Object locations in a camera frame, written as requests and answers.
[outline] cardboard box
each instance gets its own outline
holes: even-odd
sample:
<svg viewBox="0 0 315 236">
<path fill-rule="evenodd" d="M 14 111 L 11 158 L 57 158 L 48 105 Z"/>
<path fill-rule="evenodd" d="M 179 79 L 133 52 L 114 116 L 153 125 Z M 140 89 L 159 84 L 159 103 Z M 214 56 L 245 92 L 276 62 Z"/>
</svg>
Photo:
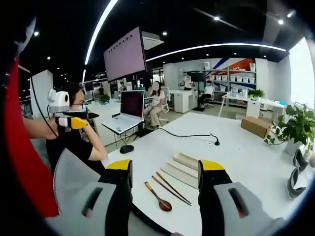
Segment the cardboard box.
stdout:
<svg viewBox="0 0 315 236">
<path fill-rule="evenodd" d="M 245 117 L 242 119 L 241 123 L 243 129 L 248 130 L 263 139 L 269 134 L 271 126 L 271 124 L 255 117 Z"/>
</svg>

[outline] hanging monitor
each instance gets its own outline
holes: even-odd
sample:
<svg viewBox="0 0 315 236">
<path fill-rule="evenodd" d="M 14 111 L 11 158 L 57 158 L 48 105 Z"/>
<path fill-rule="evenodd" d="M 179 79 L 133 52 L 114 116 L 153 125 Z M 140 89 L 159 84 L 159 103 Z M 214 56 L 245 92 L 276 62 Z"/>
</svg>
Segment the hanging monitor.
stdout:
<svg viewBox="0 0 315 236">
<path fill-rule="evenodd" d="M 143 39 L 137 27 L 104 52 L 108 82 L 146 70 Z"/>
</svg>

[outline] laptop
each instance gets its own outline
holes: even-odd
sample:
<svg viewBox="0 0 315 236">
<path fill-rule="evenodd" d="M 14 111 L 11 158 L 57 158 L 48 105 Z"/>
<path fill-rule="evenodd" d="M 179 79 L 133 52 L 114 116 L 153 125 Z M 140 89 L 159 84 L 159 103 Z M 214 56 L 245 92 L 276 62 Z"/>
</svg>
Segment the laptop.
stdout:
<svg viewBox="0 0 315 236">
<path fill-rule="evenodd" d="M 103 122 L 106 128 L 122 134 L 137 126 L 143 119 L 144 92 L 142 90 L 122 91 L 120 114 Z"/>
</svg>

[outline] chopstick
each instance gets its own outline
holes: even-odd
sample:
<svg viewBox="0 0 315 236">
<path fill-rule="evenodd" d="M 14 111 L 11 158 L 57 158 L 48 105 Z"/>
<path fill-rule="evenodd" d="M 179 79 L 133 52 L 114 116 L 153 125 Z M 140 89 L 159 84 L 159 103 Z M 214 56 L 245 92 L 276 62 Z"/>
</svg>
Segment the chopstick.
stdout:
<svg viewBox="0 0 315 236">
<path fill-rule="evenodd" d="M 179 196 L 181 196 L 183 199 L 185 199 L 188 203 L 191 204 L 190 201 L 188 201 L 182 194 L 180 194 L 169 182 L 166 181 L 166 179 L 164 179 L 164 177 L 159 173 L 157 172 L 157 175 L 168 185 L 171 187 L 171 189 L 173 189 Z"/>
<path fill-rule="evenodd" d="M 177 197 L 179 200 L 183 201 L 184 203 L 186 203 L 187 205 L 191 206 L 191 204 L 187 203 L 185 200 L 181 199 L 180 197 L 178 197 L 175 193 L 173 193 L 171 190 L 169 190 L 164 184 L 162 184 L 157 178 L 155 178 L 154 176 L 152 176 L 152 178 L 158 182 L 163 188 L 165 188 L 168 192 L 170 192 L 171 194 L 173 194 L 175 197 Z"/>
</svg>

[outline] white desk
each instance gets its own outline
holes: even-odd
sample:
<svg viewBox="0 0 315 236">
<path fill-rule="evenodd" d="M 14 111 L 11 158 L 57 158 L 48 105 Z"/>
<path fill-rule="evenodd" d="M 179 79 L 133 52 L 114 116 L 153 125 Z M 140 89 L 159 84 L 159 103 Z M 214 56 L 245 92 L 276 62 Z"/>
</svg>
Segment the white desk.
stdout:
<svg viewBox="0 0 315 236">
<path fill-rule="evenodd" d="M 220 108 L 220 112 L 219 112 L 219 115 L 218 115 L 219 117 L 221 116 L 221 112 L 222 112 L 225 100 L 229 100 L 229 99 L 241 100 L 241 101 L 246 101 L 246 102 L 251 101 L 249 98 L 233 97 L 230 94 L 223 95 L 222 96 L 221 108 Z M 273 101 L 273 100 L 266 99 L 266 98 L 261 98 L 259 101 L 256 101 L 256 103 L 263 103 L 265 105 L 271 105 L 271 106 L 273 106 L 275 108 L 278 108 L 278 109 L 274 109 L 274 111 L 273 111 L 273 115 L 272 115 L 272 117 L 273 117 L 272 120 L 273 121 L 277 121 L 278 117 L 283 114 L 284 109 L 285 109 L 285 105 L 280 104 L 279 101 Z"/>
<path fill-rule="evenodd" d="M 175 112 L 186 113 L 198 105 L 198 95 L 193 90 L 170 90 L 169 93 L 174 95 Z"/>
<path fill-rule="evenodd" d="M 202 230 L 198 190 L 160 170 L 160 166 L 178 152 L 222 164 L 233 182 L 242 183 L 261 199 L 264 211 L 271 217 L 290 214 L 302 196 L 292 201 L 286 192 L 286 183 L 294 166 L 292 157 L 283 153 L 285 144 L 268 146 L 262 138 L 242 129 L 240 125 L 238 120 L 187 113 L 163 128 L 177 135 L 213 133 L 218 136 L 220 146 L 203 141 L 214 141 L 211 137 L 178 138 L 163 130 L 156 130 L 133 142 L 134 151 L 121 154 L 117 150 L 111 152 L 109 158 L 111 161 L 133 161 L 133 203 L 172 233 L 200 236 Z M 191 201 L 192 206 L 178 200 L 156 183 L 151 177 L 156 176 L 156 171 Z M 162 199 L 172 204 L 171 212 L 164 212 L 158 207 L 158 201 L 144 185 L 145 181 L 150 183 Z M 309 178 L 306 178 L 301 185 L 308 181 Z"/>
<path fill-rule="evenodd" d="M 108 104 L 101 105 L 98 101 L 88 105 L 91 112 L 99 115 L 99 117 L 94 119 L 95 129 L 102 143 L 107 146 L 116 141 L 120 140 L 120 136 L 114 134 L 113 131 L 102 125 L 102 122 L 110 119 L 112 115 L 120 112 L 120 101 L 118 99 L 110 99 Z M 127 136 L 132 134 L 132 130 L 126 133 Z"/>
</svg>

